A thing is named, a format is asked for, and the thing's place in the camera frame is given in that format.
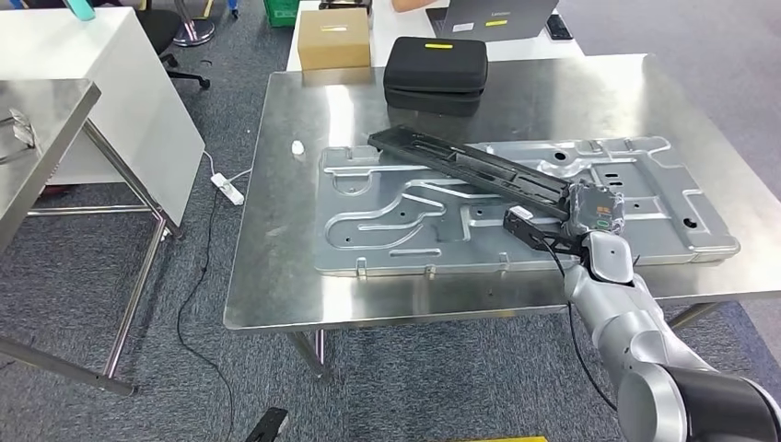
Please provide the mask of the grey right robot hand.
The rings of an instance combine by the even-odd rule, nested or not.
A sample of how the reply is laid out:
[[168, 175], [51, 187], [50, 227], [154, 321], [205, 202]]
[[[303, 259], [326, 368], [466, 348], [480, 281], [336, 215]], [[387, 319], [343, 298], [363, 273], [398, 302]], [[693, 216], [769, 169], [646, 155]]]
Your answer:
[[562, 227], [571, 238], [596, 230], [618, 236], [624, 232], [624, 195], [620, 192], [581, 180], [569, 186], [567, 208], [569, 217]]

